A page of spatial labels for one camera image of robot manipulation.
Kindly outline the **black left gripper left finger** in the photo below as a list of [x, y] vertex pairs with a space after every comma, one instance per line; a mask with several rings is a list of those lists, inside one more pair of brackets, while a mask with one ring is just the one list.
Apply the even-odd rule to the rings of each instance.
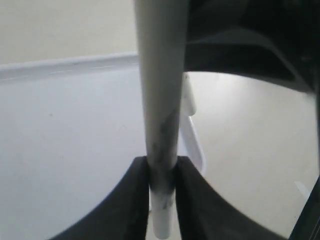
[[144, 240], [149, 216], [147, 158], [134, 158], [112, 192], [53, 240]]

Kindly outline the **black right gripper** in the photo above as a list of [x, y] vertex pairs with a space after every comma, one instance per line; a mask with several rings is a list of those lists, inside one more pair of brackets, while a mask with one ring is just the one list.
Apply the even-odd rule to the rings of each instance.
[[192, 0], [184, 69], [311, 93], [320, 66], [317, 0]]

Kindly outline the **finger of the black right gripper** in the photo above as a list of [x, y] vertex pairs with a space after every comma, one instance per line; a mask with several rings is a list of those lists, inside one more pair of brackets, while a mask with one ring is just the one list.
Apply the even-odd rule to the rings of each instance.
[[306, 203], [289, 236], [289, 240], [320, 239], [320, 177], [311, 191], [300, 181], [294, 182]]

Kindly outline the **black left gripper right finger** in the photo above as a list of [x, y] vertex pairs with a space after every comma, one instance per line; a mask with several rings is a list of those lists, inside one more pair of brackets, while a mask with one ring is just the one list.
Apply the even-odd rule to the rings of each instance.
[[183, 240], [283, 239], [224, 200], [188, 157], [178, 157], [174, 176], [178, 223]]

